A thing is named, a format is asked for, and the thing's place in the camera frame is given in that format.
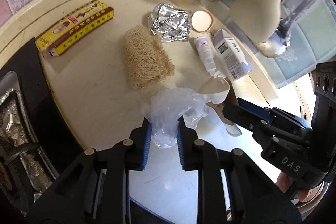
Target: white ladle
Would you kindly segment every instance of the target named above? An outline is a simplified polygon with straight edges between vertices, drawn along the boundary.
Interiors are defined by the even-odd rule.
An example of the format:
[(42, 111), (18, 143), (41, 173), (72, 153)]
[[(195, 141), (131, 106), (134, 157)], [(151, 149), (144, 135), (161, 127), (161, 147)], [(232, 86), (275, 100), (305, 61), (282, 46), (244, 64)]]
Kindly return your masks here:
[(280, 8), (281, 0), (236, 0), (229, 14), (253, 42), (261, 43), (278, 27)]

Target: yellow object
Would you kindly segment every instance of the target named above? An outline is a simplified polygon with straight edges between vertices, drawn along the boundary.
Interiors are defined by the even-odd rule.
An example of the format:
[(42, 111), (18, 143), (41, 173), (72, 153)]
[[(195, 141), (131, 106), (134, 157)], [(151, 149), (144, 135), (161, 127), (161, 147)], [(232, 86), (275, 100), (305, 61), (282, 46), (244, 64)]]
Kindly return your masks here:
[(83, 36), (113, 18), (113, 8), (100, 0), (92, 0), (66, 15), (36, 39), (42, 53), (61, 55)]

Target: white countertop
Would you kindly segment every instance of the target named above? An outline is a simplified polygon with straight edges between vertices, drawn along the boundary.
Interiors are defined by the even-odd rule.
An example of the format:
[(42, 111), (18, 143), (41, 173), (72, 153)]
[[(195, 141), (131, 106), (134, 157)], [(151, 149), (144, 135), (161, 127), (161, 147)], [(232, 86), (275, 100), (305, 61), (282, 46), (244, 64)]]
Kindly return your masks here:
[[(88, 1), (71, 0), (68, 6), (74, 9)], [(123, 35), (128, 29), (145, 24), (155, 5), (170, 1), (103, 1), (115, 9), (114, 19), (88, 34), (60, 57), (42, 58), (46, 76), (70, 129), (83, 148), (93, 147), (97, 150), (111, 148), (128, 138), (133, 128), (141, 126), (142, 105), (149, 103), (150, 97), (159, 90), (174, 87), (198, 90), (210, 78), (192, 43), (198, 34), (192, 32), (191, 42), (163, 45), (175, 65), (174, 76), (148, 88), (132, 89), (120, 52)], [(233, 87), (237, 97), (262, 107), (268, 105), (250, 77), (245, 76), (234, 82)], [(243, 149), (276, 181), (280, 171), (261, 158), (261, 147), (253, 140), (251, 132), (242, 129), (243, 135), (234, 138), (220, 132), (218, 128), (210, 128), (206, 119), (200, 121), (196, 131), (200, 138), (216, 148), (228, 151), (236, 147)], [(146, 208), (174, 223), (194, 224), (197, 181), (196, 172), (182, 170), (177, 146), (162, 150), (151, 143), (146, 169), (130, 174), (130, 195)]]

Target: brown stripe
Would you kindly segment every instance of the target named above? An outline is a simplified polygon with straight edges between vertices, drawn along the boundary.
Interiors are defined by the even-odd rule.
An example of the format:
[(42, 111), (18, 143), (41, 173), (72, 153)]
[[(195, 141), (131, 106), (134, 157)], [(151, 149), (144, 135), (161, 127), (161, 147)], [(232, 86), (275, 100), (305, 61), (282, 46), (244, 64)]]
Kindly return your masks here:
[(71, 13), (67, 14), (66, 16), (62, 17), (59, 21), (55, 22), (55, 24), (51, 25), (48, 29), (46, 29), (43, 33), (41, 33), (41, 34), (38, 36), (38, 38), (40, 38), (41, 36), (43, 36), (47, 31), (49, 31), (51, 28), (55, 27), (57, 24), (59, 24), (60, 22), (62, 22), (63, 20), (65, 20), (67, 17), (73, 15), (75, 12), (77, 12), (77, 11), (83, 9), (84, 7), (86, 7), (86, 6), (88, 6), (88, 5), (92, 4), (92, 3), (94, 3), (94, 2), (96, 2), (96, 1), (97, 1), (97, 0), (92, 0), (92, 1), (90, 1), (90, 2), (88, 2), (88, 3), (86, 3), (86, 4), (84, 4), (84, 5), (82, 5), (81, 7), (79, 7), (79, 8), (77, 8), (77, 9), (73, 10)]
[(53, 44), (51, 44), (50, 46), (48, 46), (45, 49), (45, 51), (50, 51), (52, 48), (56, 48), (57, 46), (59, 46), (60, 44), (62, 44), (64, 41), (66, 41), (69, 37), (71, 37), (73, 34), (75, 34), (76, 32), (79, 32), (81, 29), (83, 29), (85, 26), (89, 25), (94, 20), (96, 20), (96, 19), (100, 18), (101, 16), (103, 16), (103, 15), (105, 15), (105, 14), (113, 11), (113, 8), (110, 7), (110, 6), (108, 6), (108, 7), (106, 7), (103, 10), (104, 10), (103, 13), (101, 11), (98, 11), (96, 14), (88, 17), (84, 21), (78, 23), (72, 29), (68, 30), (65, 34), (63, 34), (61, 37), (59, 37)]

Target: human hand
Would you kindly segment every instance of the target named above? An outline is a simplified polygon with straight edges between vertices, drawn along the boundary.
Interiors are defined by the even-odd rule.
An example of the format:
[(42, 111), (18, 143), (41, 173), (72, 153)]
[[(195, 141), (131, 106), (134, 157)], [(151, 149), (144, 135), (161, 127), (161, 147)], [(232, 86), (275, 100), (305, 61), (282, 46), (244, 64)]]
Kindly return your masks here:
[[(284, 172), (281, 172), (275, 184), (279, 187), (281, 191), (286, 192), (290, 186), (288, 176)], [(298, 193), (299, 201), (302, 203), (310, 201), (317, 194), (319, 189), (320, 189), (320, 185), (311, 190), (299, 191)]]

